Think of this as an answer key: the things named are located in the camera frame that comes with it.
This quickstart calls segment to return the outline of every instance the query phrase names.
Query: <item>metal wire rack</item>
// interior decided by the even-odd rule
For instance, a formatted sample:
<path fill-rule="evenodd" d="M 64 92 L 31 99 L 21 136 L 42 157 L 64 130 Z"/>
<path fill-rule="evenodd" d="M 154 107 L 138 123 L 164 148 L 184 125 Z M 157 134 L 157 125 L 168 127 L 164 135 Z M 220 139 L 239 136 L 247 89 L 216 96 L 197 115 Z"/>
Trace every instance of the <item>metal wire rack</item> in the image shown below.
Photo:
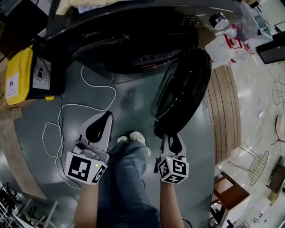
<path fill-rule="evenodd" d="M 249 168 L 247 169 L 246 167 L 242 166 L 242 165 L 236 165 L 232 162 L 228 162 L 229 165 L 231 166 L 235 166 L 238 167 L 246 172 L 248 172 L 248 178 L 250 180 L 250 186 L 253 186 L 258 179 L 260 178 L 263 170 L 265 169 L 267 160 L 268 160 L 268 156 L 269 156 L 269 152 L 266 151 L 264 154 L 256 154 L 254 151 L 252 151 L 251 149 L 249 149 L 251 152 L 248 152 L 247 150 L 245 150 L 242 147 L 239 147 L 240 149 L 244 150 L 245 152 L 249 153 L 252 157 L 254 157 L 251 165 L 249 166 Z"/>

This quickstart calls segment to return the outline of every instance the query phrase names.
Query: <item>brown wooden chair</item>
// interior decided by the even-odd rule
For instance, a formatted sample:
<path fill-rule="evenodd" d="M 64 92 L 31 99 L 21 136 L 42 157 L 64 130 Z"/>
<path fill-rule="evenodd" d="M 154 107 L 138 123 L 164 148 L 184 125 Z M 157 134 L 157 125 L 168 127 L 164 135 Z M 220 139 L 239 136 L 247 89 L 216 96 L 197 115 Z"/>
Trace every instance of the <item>brown wooden chair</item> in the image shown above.
<path fill-rule="evenodd" d="M 212 201 L 212 205 L 221 204 L 221 208 L 220 210 L 214 210 L 211 207 L 211 214 L 220 227 L 222 227 L 229 218 L 241 216 L 250 196 L 244 188 L 225 172 L 222 171 L 221 175 L 221 177 L 215 180 L 213 193 L 216 198 Z M 227 180 L 231 184 L 226 190 L 221 189 L 224 187 L 223 184 L 219 186 L 224 180 Z"/>

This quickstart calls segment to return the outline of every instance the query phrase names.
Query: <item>blue jeans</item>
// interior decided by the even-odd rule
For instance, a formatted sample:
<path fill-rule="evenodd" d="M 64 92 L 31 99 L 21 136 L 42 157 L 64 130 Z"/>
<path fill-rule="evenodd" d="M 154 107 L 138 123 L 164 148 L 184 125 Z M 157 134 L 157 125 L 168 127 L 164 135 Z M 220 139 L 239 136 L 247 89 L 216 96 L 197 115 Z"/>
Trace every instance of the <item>blue jeans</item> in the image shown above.
<path fill-rule="evenodd" d="M 98 227 L 159 228 L 159 213 L 151 205 L 142 175 L 147 147 L 140 142 L 118 143 L 99 181 Z"/>

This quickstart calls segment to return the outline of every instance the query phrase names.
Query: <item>white sneaker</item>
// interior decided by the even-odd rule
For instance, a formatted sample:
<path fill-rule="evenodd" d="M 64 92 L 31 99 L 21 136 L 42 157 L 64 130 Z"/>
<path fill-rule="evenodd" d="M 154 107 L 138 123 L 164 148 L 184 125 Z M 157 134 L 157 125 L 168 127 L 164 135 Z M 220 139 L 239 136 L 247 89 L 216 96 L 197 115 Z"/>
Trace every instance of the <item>white sneaker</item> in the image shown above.
<path fill-rule="evenodd" d="M 131 141 L 138 141 L 138 142 L 142 143 L 143 145 L 146 145 L 146 140 L 145 140 L 144 136 L 142 135 L 142 133 L 140 133 L 138 131 L 134 131 L 133 133 L 130 133 L 130 140 Z M 151 150 L 149 147 L 147 147 L 147 150 L 148 150 L 147 157 L 149 158 L 151 155 Z"/>
<path fill-rule="evenodd" d="M 120 142 L 120 141 L 123 141 L 123 142 L 126 142 L 126 143 L 129 143 L 130 142 L 130 140 L 128 139 L 128 137 L 126 137 L 126 136 L 121 136 L 120 138 L 118 138 L 118 143 Z"/>

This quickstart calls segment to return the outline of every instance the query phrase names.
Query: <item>white tile floor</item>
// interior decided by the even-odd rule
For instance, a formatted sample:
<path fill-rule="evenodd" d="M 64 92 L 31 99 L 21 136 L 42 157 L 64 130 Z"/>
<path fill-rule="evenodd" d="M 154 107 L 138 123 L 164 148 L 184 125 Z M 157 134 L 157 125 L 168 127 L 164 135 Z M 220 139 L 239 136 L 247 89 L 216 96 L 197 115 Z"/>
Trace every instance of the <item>white tile floor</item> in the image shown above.
<path fill-rule="evenodd" d="M 275 81 L 285 83 L 285 64 L 281 62 L 265 65 L 258 54 L 255 54 L 243 62 L 233 64 L 232 71 L 240 104 L 241 146 L 245 149 L 245 144 L 247 144 L 257 154 L 269 151 L 267 165 L 261 177 L 253 186 L 250 185 L 246 171 L 237 167 L 231 167 L 228 164 L 228 161 L 231 161 L 234 164 L 243 165 L 247 168 L 250 166 L 253 157 L 242 149 L 235 149 L 228 160 L 217 165 L 217 167 L 229 174 L 252 194 L 248 208 L 242 216 L 245 217 L 246 212 L 250 210 L 262 195 L 267 196 L 269 194 L 270 190 L 266 187 L 266 184 L 271 170 L 275 166 L 279 156 L 281 154 L 285 155 L 285 143 L 278 142 L 271 146 L 275 139 L 277 139 L 274 131 L 276 115 L 285 115 L 283 105 L 275 105 L 272 89 L 276 89 Z M 274 93 L 274 98 L 278 102 L 276 93 Z M 258 118 L 258 114 L 261 111 L 264 114 L 261 118 Z M 285 135 L 280 135 L 280 138 L 285 140 Z"/>

